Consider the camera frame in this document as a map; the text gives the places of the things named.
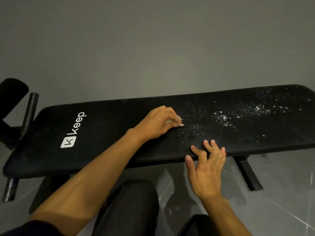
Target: white logo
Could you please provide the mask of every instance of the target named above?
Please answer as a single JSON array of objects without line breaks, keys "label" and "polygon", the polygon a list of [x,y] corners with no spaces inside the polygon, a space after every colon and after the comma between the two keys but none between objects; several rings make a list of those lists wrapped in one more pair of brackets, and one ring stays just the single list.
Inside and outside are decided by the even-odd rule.
[{"label": "white logo", "polygon": [[74,142],[76,141],[76,136],[73,137],[65,137],[63,139],[63,142],[61,143],[61,148],[65,148],[65,147],[72,147],[74,145]]},{"label": "white logo", "polygon": [[[79,127],[81,126],[81,121],[83,120],[83,117],[86,117],[85,113],[81,112],[78,114],[78,117],[76,119],[76,123],[73,125],[72,132],[67,133],[67,135],[74,135],[77,134],[77,130],[79,130]],[[61,148],[65,147],[73,147],[74,142],[76,141],[77,136],[73,137],[65,137],[61,143]]]}]

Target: person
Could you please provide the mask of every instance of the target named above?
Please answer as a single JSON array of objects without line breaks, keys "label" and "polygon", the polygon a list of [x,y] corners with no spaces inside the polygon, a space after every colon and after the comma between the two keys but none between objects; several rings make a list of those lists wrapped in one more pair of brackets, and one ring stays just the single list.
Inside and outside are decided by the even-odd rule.
[{"label": "person", "polygon": [[[152,110],[136,127],[56,190],[27,223],[2,236],[75,236],[97,212],[93,236],[154,235],[159,204],[152,183],[126,181],[109,193],[128,161],[146,141],[179,124],[181,120],[172,108],[161,106]],[[198,156],[198,164],[195,168],[189,155],[185,156],[185,164],[192,190],[208,215],[191,217],[179,235],[251,235],[220,192],[220,176],[226,158],[224,147],[219,149],[214,140],[210,143],[205,140],[203,145],[210,153],[209,159],[205,151],[191,146],[191,151]]]}]

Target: black bench pad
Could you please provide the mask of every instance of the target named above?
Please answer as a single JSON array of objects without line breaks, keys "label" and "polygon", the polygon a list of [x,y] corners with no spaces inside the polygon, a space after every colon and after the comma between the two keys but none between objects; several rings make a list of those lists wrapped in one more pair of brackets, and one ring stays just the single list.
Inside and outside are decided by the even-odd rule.
[{"label": "black bench pad", "polygon": [[[312,90],[284,85],[51,106],[38,114],[3,172],[21,178],[77,172],[161,105],[173,107],[185,126],[147,142],[128,167],[184,161],[193,156],[190,145],[201,148],[204,139],[225,146],[228,156],[312,148],[314,103]],[[67,135],[79,113],[86,116],[77,134]],[[61,148],[72,136],[73,147]]]}]

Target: dark shirt sleeve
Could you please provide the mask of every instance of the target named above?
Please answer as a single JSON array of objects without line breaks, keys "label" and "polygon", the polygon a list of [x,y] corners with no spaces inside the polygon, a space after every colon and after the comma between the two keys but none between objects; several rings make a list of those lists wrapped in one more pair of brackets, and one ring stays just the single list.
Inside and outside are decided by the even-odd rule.
[{"label": "dark shirt sleeve", "polygon": [[43,221],[30,221],[18,228],[9,230],[0,236],[64,236],[55,226]]}]

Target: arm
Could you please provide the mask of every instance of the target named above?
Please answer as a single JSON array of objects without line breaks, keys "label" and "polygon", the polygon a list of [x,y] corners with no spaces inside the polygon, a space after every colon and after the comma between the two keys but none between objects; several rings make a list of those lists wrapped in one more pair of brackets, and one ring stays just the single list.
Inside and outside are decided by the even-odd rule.
[{"label": "arm", "polygon": [[195,169],[192,158],[185,156],[188,179],[195,195],[199,197],[208,215],[216,225],[221,236],[251,236],[243,223],[234,214],[229,202],[221,196],[221,173],[226,158],[225,148],[219,149],[214,140],[211,145],[203,142],[207,152],[191,146],[191,150],[198,156]]},{"label": "arm", "polygon": [[51,223],[66,236],[77,235],[105,202],[117,178],[147,141],[181,124],[172,108],[152,110],[135,128],[54,192],[31,216]]}]

